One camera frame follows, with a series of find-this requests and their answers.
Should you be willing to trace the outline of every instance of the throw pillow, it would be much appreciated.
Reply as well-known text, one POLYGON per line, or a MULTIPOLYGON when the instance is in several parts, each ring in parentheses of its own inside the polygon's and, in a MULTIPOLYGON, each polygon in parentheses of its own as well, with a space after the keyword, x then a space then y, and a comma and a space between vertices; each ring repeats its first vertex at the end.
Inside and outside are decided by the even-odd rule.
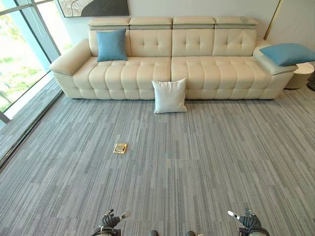
POLYGON ((186 112, 186 78, 175 82, 152 81, 156 108, 154 113, 186 112))
POLYGON ((297 43, 282 43, 260 49, 275 64, 295 65, 315 60, 315 52, 297 43))
POLYGON ((97 61, 128 60, 125 51, 126 29, 96 32, 98 44, 97 61))

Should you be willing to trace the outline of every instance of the armrest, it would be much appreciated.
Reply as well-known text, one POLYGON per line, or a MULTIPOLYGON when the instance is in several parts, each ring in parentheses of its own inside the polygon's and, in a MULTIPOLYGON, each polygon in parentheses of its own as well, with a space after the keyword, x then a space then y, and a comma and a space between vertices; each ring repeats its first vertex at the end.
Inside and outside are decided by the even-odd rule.
POLYGON ((293 72, 298 67, 296 65, 289 66, 278 66, 270 58, 264 55, 260 49, 270 46, 271 44, 267 43, 263 39, 258 39, 256 42, 256 47, 253 52, 253 57, 271 74, 277 75, 286 72, 293 72))
POLYGON ((84 39, 54 60, 49 69, 66 75, 74 75, 91 57, 89 40, 84 39))

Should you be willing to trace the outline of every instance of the brass floor box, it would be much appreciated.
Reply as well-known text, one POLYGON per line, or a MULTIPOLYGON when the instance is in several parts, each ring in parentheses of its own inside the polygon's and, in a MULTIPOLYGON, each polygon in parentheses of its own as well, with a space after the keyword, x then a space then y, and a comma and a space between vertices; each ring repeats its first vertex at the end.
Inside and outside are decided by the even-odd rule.
POLYGON ((124 154, 126 152, 127 144, 116 144, 114 153, 124 154))

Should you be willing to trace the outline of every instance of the white pillow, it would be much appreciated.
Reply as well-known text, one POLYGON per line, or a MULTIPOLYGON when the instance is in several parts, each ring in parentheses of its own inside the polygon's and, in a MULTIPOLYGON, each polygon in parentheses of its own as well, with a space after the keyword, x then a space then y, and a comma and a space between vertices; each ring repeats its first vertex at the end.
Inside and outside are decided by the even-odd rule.
POLYGON ((156 97, 154 113, 186 112, 186 78, 175 82, 152 81, 156 97))

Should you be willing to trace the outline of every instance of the blue pillow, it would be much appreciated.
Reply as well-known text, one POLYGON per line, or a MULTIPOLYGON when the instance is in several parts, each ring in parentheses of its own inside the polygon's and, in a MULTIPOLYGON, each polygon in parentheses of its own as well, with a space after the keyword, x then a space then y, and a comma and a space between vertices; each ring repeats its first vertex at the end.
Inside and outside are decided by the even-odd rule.
POLYGON ((260 49, 275 64, 287 66, 315 60, 315 52, 297 43, 282 43, 260 49))
POLYGON ((96 32, 98 44, 97 61, 128 60, 125 51, 126 29, 112 32, 96 32))

